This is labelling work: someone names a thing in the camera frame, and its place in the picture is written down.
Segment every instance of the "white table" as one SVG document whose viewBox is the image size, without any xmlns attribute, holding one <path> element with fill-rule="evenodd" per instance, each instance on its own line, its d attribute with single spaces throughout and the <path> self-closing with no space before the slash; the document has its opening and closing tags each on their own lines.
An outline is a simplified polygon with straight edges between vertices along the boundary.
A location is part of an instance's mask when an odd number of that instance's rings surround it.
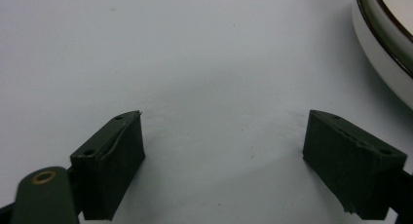
<svg viewBox="0 0 413 224">
<path fill-rule="evenodd" d="M 310 109 L 413 156 L 413 111 L 369 64 L 352 3 L 0 0 L 0 206 L 138 109 L 147 158 L 113 223 L 394 223 L 345 213 L 302 160 Z"/>
</svg>

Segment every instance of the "screw hole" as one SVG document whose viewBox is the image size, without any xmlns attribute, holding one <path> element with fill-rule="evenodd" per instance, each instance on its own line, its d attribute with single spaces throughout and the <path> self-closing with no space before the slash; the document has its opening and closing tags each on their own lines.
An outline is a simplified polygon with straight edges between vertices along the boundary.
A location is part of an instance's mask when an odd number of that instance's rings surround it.
<svg viewBox="0 0 413 224">
<path fill-rule="evenodd" d="M 41 184 L 51 181 L 55 176 L 56 176 L 56 173 L 52 170 L 44 171 L 44 172 L 36 174 L 36 176 L 34 176 L 31 179 L 31 183 L 35 185 L 41 185 Z"/>
<path fill-rule="evenodd" d="M 86 156 L 91 156 L 91 155 L 94 154 L 94 150 L 93 150 L 93 149 L 86 150 L 86 152 L 85 152 L 84 154 L 85 154 Z"/>
<path fill-rule="evenodd" d="M 382 154 L 386 154 L 386 155 L 391 155 L 392 154 L 392 152 L 390 150 L 387 150 L 387 149 L 380 149 L 380 152 Z"/>
</svg>

